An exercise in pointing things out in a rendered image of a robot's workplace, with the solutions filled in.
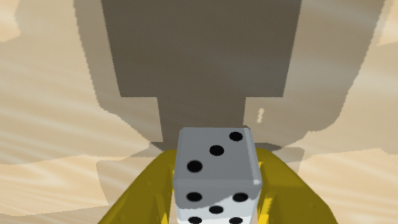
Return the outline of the grey die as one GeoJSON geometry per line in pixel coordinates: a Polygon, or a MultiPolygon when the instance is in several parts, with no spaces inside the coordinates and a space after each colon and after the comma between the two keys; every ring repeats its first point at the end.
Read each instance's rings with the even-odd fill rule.
{"type": "Polygon", "coordinates": [[[173,175],[179,224],[252,224],[262,185],[250,129],[180,130],[173,175]]]}

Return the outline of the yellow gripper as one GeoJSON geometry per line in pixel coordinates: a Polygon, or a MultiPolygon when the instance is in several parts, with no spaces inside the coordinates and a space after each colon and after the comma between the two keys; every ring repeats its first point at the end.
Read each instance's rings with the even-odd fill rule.
{"type": "MultiPolygon", "coordinates": [[[[286,163],[255,149],[263,181],[258,224],[338,224],[330,207],[286,163]]],[[[169,224],[176,154],[159,154],[98,224],[169,224]]]]}

